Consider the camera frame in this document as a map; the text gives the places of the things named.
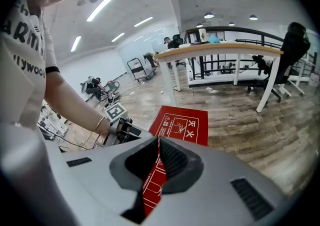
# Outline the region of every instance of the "bracelet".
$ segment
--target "bracelet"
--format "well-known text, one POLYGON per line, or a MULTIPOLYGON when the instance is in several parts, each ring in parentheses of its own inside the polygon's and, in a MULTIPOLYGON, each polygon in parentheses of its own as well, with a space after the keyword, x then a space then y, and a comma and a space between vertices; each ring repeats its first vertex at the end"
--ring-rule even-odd
POLYGON ((100 126, 101 122, 105 119, 106 117, 104 116, 103 118, 100 119, 99 123, 96 125, 94 132, 96 133, 98 127, 100 126))

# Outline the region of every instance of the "black fisheye border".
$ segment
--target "black fisheye border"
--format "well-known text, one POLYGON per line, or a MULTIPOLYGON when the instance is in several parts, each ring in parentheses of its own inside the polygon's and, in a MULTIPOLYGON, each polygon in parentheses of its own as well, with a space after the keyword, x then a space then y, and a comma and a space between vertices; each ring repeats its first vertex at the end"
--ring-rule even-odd
MULTIPOLYGON (((0 23, 2 24, 8 11, 16 0, 1 0, 0 23)), ((320 17, 317 1, 318 0, 300 0, 307 12, 309 13, 318 32, 320 30, 320 17)), ((316 169, 309 184, 305 187, 292 209, 277 223, 277 225, 296 225, 296 224, 313 224, 319 220, 318 216, 318 199, 320 197, 320 168, 319 159, 316 163, 316 169)), ((4 207, 2 220, 4 225, 14 225, 15 223, 33 223, 41 225, 31 215, 28 208, 21 202, 17 194, 10 187, 6 179, 0 173, 0 188, 2 193, 2 204, 4 207)))

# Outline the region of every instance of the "office chair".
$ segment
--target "office chair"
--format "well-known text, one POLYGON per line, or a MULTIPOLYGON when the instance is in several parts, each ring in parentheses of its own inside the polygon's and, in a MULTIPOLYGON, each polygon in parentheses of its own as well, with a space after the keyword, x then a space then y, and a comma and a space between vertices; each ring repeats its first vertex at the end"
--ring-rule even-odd
MULTIPOLYGON (((176 34, 176 35, 173 35, 171 43, 172 43, 173 48, 178 48, 180 45, 182 45, 184 43, 184 40, 182 38, 180 38, 180 34, 176 34)), ((184 65, 184 67, 186 67, 186 63, 180 62, 180 61, 181 60, 176 60, 175 65, 176 66, 184 65)))
MULTIPOLYGON (((309 47, 310 42, 308 40, 306 28, 297 22, 290 23, 284 37, 283 45, 280 49, 283 51, 283 55, 280 57, 279 68, 274 81, 275 85, 285 84, 287 82, 292 66, 306 54, 309 47)), ((273 65, 271 64, 269 67, 262 58, 255 58, 258 60, 258 67, 261 70, 264 70, 265 74, 268 74, 269 76, 263 81, 256 81, 255 83, 250 84, 247 88, 249 92, 252 87, 266 89, 273 65)), ((280 103, 281 96, 274 89, 272 89, 271 92, 278 97, 278 103, 280 103)))

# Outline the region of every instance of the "wooden floor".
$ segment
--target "wooden floor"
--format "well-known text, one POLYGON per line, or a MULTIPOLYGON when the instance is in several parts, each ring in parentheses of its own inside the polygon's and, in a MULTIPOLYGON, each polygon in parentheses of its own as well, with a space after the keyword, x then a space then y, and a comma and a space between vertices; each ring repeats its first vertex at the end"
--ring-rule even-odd
MULTIPOLYGON (((133 81, 128 74, 121 76, 120 103, 128 110, 133 124, 148 130, 161 105, 170 105, 165 93, 161 71, 144 84, 133 81)), ((300 96, 286 85, 292 97, 277 98, 271 94, 261 113, 256 108, 263 95, 257 89, 250 93, 246 86, 233 84, 188 88, 186 70, 179 66, 181 91, 175 92, 178 107, 208 111, 208 146, 226 151, 242 159, 271 178, 286 194, 292 195, 309 181, 318 160, 320 140, 320 92, 306 83, 300 96)), ((102 105, 95 99, 89 103, 102 114, 102 105)), ((65 138, 83 144, 90 132, 71 124, 65 138)), ((93 133, 84 147, 90 149, 97 138, 93 133)), ((66 142, 59 145, 71 151, 81 148, 66 142)))

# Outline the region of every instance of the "blue object on table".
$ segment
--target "blue object on table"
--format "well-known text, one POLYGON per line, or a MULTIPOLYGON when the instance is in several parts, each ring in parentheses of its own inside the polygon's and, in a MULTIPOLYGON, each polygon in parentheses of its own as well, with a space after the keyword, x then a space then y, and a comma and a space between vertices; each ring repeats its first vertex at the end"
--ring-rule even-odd
POLYGON ((220 40, 216 36, 212 35, 211 37, 208 38, 208 42, 210 42, 211 44, 216 44, 216 43, 220 43, 220 40))

